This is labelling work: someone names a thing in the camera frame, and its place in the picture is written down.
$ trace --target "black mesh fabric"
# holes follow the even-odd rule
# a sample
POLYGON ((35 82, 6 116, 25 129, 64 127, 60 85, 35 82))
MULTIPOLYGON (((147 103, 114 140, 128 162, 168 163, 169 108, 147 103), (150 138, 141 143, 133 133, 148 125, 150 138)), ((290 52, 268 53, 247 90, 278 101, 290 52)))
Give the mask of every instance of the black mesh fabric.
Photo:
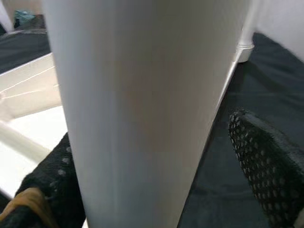
POLYGON ((270 226, 293 227, 304 208, 304 151, 248 111, 231 116, 229 136, 270 226))
MULTIPOLYGON (((71 147, 66 134, 54 150, 27 175, 16 194, 27 188, 39 188, 49 202, 61 228, 81 228, 85 211, 81 200, 71 147)), ((0 228, 44 228, 40 218, 28 207, 17 207, 0 228)))

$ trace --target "perforated black fabric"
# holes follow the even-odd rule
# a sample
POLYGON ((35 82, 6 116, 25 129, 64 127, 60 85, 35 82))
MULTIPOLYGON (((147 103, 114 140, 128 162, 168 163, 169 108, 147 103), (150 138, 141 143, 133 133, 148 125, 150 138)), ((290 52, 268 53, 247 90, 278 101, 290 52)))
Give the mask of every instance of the perforated black fabric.
POLYGON ((231 116, 229 136, 270 226, 293 227, 304 208, 304 151, 248 111, 231 116))
MULTIPOLYGON (((85 211, 66 134, 58 146, 27 175, 16 194, 38 187, 45 194, 55 220, 61 228, 81 228, 85 211)), ((41 220, 27 207, 18 207, 0 223, 0 228, 44 228, 41 220)))

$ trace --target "yellow strap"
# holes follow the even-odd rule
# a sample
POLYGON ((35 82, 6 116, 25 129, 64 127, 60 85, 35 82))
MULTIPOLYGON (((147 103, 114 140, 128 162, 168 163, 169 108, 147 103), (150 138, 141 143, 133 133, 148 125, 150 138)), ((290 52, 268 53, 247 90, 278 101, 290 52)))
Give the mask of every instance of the yellow strap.
POLYGON ((52 214, 51 208, 44 198, 44 194, 38 188, 28 188, 19 193, 10 201, 2 214, 0 221, 4 220, 17 206, 27 206, 35 212, 41 221, 49 228, 59 228, 52 214))

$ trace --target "orange strap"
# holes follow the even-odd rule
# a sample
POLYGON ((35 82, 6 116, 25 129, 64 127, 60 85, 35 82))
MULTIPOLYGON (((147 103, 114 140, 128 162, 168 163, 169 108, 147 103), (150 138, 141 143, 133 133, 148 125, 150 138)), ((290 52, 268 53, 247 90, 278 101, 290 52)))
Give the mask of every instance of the orange strap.
POLYGON ((40 217, 44 225, 49 228, 59 228, 53 217, 51 208, 40 189, 28 188, 19 193, 7 204, 2 214, 0 214, 0 221, 4 220, 17 206, 29 207, 40 217))

